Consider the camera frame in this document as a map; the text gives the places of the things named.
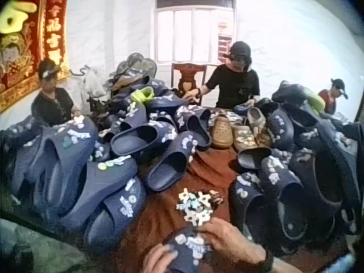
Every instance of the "watch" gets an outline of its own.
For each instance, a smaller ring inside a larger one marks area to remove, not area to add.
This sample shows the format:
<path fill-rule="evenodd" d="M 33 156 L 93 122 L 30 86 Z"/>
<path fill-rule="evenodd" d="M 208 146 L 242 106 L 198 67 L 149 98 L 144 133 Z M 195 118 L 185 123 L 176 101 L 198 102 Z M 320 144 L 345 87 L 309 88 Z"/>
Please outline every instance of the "watch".
<path fill-rule="evenodd" d="M 201 94 L 201 89 L 197 88 L 198 90 L 198 94 L 196 95 L 196 98 L 201 98 L 202 94 Z"/>
<path fill-rule="evenodd" d="M 274 261 L 273 253 L 268 249 L 265 249 L 265 251 L 266 251 L 266 259 L 257 268 L 257 273 L 269 273 L 272 271 L 273 261 Z"/>

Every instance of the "red shirt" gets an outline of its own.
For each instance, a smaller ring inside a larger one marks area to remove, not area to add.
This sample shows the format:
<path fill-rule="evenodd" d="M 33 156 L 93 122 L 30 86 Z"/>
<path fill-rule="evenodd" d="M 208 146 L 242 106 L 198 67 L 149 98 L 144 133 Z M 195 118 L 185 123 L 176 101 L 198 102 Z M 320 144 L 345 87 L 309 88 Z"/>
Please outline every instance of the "red shirt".
<path fill-rule="evenodd" d="M 325 101 L 325 112 L 333 115 L 336 111 L 336 99 L 330 97 L 327 89 L 322 90 L 318 95 Z"/>

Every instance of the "red banner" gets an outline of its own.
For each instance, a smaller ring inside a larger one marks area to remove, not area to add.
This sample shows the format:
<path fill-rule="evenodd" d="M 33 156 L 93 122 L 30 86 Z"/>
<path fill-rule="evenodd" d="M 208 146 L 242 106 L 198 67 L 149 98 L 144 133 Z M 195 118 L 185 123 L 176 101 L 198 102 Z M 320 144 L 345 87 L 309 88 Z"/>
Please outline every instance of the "red banner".
<path fill-rule="evenodd" d="M 61 66 L 59 79 L 69 75 L 66 53 L 67 0 L 33 0 L 37 11 L 28 14 L 19 32 L 0 41 L 0 111 L 39 88 L 37 68 L 45 57 Z"/>

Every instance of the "black shirt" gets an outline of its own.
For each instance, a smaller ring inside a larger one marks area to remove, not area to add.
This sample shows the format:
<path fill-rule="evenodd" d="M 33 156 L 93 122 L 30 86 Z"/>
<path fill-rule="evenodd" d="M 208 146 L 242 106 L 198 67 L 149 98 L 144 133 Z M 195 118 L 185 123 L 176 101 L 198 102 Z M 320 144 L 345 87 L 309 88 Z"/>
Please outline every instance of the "black shirt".
<path fill-rule="evenodd" d="M 32 103 L 32 115 L 39 121 L 50 126 L 65 123 L 71 119 L 73 101 L 66 90 L 56 88 L 54 100 L 46 97 L 42 93 L 34 99 Z"/>
<path fill-rule="evenodd" d="M 232 109 L 243 104 L 251 96 L 260 96 L 259 78 L 254 70 L 235 72 L 226 64 L 219 65 L 206 83 L 208 89 L 219 86 L 216 107 Z"/>

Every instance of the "window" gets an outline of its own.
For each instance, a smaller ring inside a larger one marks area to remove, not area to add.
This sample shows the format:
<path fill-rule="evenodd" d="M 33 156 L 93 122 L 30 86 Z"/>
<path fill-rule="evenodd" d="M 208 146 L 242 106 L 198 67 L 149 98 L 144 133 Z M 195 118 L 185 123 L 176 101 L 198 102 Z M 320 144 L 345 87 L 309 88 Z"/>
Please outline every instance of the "window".
<path fill-rule="evenodd" d="M 157 9 L 155 55 L 159 63 L 221 63 L 234 33 L 230 8 Z"/>

